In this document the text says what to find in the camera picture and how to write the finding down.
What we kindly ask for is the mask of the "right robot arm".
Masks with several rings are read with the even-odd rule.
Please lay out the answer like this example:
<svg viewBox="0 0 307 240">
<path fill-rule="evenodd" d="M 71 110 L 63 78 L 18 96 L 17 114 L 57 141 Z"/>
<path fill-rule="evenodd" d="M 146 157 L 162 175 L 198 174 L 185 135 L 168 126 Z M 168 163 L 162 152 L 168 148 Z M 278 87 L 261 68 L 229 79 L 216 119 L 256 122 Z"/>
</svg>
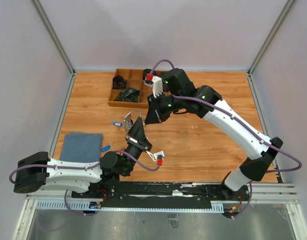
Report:
<svg viewBox="0 0 307 240">
<path fill-rule="evenodd" d="M 162 76 L 149 72 L 145 81 L 152 87 L 145 124 L 163 123 L 171 114 L 194 114 L 221 129 L 244 150 L 246 160 L 220 184 L 225 200 L 232 200 L 251 181 L 263 179 L 283 145 L 279 137 L 270 138 L 256 130 L 212 87 L 196 88 L 183 69 L 174 68 Z"/>
</svg>

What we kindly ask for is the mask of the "keyring with keys and tags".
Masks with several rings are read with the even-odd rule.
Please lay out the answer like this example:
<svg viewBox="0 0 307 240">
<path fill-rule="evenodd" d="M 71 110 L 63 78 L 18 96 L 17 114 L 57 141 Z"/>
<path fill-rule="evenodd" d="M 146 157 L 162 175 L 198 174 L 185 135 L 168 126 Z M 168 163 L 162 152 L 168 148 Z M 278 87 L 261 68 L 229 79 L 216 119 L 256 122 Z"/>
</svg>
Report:
<svg viewBox="0 0 307 240">
<path fill-rule="evenodd" d="M 128 132 L 133 127 L 138 117 L 142 117 L 142 112 L 140 110 L 132 110 L 128 112 L 125 116 L 121 117 L 122 126 L 125 132 Z"/>
</svg>

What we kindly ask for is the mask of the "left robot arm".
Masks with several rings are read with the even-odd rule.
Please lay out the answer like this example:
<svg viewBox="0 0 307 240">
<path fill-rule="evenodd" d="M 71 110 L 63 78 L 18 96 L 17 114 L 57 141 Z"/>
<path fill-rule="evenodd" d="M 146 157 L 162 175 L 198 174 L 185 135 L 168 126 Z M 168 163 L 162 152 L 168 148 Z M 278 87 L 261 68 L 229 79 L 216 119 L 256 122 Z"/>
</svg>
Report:
<svg viewBox="0 0 307 240">
<path fill-rule="evenodd" d="M 13 191 L 28 194 L 38 190 L 69 190 L 95 198 L 101 191 L 99 183 L 130 176 L 141 154 L 152 149 L 141 117 L 128 130 L 125 140 L 125 150 L 108 151 L 90 163 L 57 160 L 45 151 L 32 154 L 20 160 L 10 173 Z"/>
</svg>

